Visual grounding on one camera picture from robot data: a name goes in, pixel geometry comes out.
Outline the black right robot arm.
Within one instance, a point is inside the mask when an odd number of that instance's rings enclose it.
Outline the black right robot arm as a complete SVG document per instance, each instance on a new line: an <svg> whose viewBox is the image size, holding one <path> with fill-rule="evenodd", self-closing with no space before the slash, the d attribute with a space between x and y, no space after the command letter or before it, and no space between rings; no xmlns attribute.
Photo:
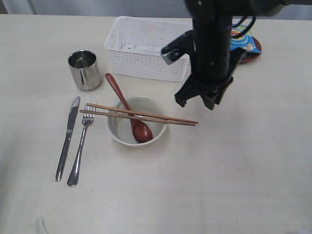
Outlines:
<svg viewBox="0 0 312 234"><path fill-rule="evenodd" d="M175 101L181 107L187 100L200 96L204 105L212 110L233 81L233 72L245 54L242 48L230 50L234 16L244 21L252 17L245 30L247 33L258 16L274 16L286 5L310 5L310 0L186 0L184 2L192 17L192 30L184 33L161 53L170 62L188 54L191 59L191 74L175 94Z"/></svg>

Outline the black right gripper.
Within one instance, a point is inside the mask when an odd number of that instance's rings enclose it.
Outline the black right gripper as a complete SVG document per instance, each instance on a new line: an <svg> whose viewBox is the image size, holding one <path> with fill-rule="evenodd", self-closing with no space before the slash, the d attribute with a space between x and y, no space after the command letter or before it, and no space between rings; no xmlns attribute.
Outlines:
<svg viewBox="0 0 312 234"><path fill-rule="evenodd" d="M233 73L246 51L242 48L230 50L231 29L214 32L195 29L194 43L192 72L175 94L175 101L185 107L187 100L203 96L205 107L213 110L232 84Z"/></svg>

